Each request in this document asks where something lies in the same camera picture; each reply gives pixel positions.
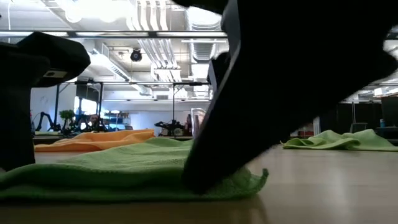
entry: towel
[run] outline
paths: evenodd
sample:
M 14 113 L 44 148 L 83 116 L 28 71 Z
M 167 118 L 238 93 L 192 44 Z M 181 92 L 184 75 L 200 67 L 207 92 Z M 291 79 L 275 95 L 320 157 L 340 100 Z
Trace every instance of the towel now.
M 153 129 L 115 131 L 108 133 L 82 133 L 72 139 L 62 139 L 53 144 L 39 144 L 36 152 L 93 152 L 110 149 L 116 146 L 144 142 L 155 137 Z
M 0 174 L 0 200 L 227 200 L 254 195 L 266 183 L 265 169 L 256 176 L 243 168 L 207 194 L 193 194 L 180 180 L 191 146 L 192 141 L 152 138 L 53 164 L 16 168 Z
M 283 148 L 398 151 L 398 147 L 392 145 L 387 139 L 378 136 L 372 129 L 344 134 L 327 130 L 308 139 L 291 139 L 283 144 Z

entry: table surface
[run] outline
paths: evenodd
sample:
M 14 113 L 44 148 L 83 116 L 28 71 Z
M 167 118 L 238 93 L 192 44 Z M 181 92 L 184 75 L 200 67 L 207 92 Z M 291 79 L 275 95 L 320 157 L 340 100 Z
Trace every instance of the table surface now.
M 38 163 L 78 153 L 39 152 Z M 0 204 L 1 223 L 396 224 L 398 152 L 282 150 L 248 167 L 270 176 L 257 196 L 230 202 Z

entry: bottle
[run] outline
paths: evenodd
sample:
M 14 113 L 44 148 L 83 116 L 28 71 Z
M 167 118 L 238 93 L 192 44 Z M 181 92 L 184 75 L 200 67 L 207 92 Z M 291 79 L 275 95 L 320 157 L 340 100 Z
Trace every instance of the bottle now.
M 384 119 L 380 119 L 380 128 L 385 128 L 386 123 L 384 122 Z

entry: ceiling duct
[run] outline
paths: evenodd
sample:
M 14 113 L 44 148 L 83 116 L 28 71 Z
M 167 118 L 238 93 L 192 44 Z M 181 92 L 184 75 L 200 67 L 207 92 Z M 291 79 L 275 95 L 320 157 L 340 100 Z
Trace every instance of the ceiling duct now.
M 186 18 L 189 29 L 192 31 L 214 31 L 221 30 L 221 16 L 213 12 L 190 7 L 186 10 Z M 213 56 L 214 43 L 192 43 L 190 44 L 193 59 L 198 63 L 208 63 Z

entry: green microfiber towel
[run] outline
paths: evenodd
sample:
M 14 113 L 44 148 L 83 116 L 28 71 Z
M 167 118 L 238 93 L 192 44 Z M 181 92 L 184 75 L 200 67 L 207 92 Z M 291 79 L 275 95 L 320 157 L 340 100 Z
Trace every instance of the green microfiber towel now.
M 259 177 L 244 168 L 206 195 L 195 195 L 180 180 L 191 146 L 192 141 L 152 138 L 53 164 L 20 167 L 0 174 L 0 200 L 228 200 L 254 195 L 266 183 L 265 169 Z
M 398 151 L 398 147 L 393 146 L 387 139 L 378 136 L 372 129 L 344 134 L 327 130 L 308 139 L 291 139 L 283 147 L 284 149 Z

